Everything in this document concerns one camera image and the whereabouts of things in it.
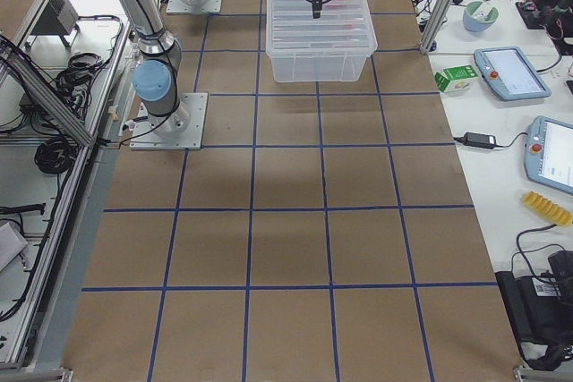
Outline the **clear plastic storage box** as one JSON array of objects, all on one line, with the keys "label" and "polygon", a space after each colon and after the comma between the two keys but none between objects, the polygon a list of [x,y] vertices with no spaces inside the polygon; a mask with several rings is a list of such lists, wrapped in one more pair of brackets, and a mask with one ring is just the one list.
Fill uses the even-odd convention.
[{"label": "clear plastic storage box", "polygon": [[348,51],[273,50],[271,61],[274,81],[280,83],[310,81],[357,81],[374,49]]}]

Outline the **light blue green bowl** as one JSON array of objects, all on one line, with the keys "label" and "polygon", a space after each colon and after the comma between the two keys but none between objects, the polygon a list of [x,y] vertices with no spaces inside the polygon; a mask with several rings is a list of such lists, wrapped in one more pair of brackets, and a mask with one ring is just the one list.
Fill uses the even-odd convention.
[{"label": "light blue green bowl", "polygon": [[498,18],[496,7],[484,1],[473,1],[466,6],[462,22],[467,31],[478,33],[489,29]]}]

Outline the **green white milk carton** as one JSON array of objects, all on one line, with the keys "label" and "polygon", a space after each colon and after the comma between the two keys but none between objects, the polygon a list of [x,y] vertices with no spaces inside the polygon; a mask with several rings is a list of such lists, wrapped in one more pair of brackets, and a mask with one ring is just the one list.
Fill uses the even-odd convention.
[{"label": "green white milk carton", "polygon": [[477,78],[478,73],[470,64],[443,68],[434,74],[438,91],[442,93],[471,88]]}]

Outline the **blue teach pendant upper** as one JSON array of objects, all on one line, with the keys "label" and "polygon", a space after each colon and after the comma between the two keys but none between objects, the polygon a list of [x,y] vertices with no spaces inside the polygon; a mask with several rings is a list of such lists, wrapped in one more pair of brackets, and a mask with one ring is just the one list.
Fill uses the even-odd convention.
[{"label": "blue teach pendant upper", "polygon": [[474,61],[489,89],[502,101],[547,98],[552,94],[519,47],[476,49]]}]

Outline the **blue teach pendant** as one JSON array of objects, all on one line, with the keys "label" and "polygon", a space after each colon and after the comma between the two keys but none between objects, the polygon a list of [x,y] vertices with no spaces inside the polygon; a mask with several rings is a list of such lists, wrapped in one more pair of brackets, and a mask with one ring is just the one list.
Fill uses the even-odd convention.
[{"label": "blue teach pendant", "polygon": [[519,47],[476,49],[474,61],[489,89],[502,101],[547,98],[552,94]]},{"label": "blue teach pendant", "polygon": [[537,116],[529,125],[524,164],[529,180],[572,194],[572,125]]}]

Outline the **black power adapter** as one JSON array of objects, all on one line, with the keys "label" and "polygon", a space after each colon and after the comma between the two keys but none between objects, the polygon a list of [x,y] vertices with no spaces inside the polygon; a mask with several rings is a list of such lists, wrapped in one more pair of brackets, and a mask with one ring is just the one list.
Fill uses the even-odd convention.
[{"label": "black power adapter", "polygon": [[465,146],[481,149],[494,149],[497,146],[496,138],[493,135],[466,132],[461,137],[461,143]]}]

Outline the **blue teach pendant lower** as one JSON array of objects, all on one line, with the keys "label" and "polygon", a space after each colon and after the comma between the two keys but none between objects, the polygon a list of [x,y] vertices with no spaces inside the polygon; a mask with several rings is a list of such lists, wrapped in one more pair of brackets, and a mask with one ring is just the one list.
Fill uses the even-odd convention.
[{"label": "blue teach pendant lower", "polygon": [[529,180],[572,194],[572,125],[537,116],[529,125],[524,164]]}]

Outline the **yellow toy corn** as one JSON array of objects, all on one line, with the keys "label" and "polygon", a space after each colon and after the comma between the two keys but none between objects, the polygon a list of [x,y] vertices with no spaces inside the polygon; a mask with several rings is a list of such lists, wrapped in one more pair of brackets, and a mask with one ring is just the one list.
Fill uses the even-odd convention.
[{"label": "yellow toy corn", "polygon": [[530,191],[523,196],[522,202],[552,224],[564,227],[572,225],[572,212],[541,194]]}]

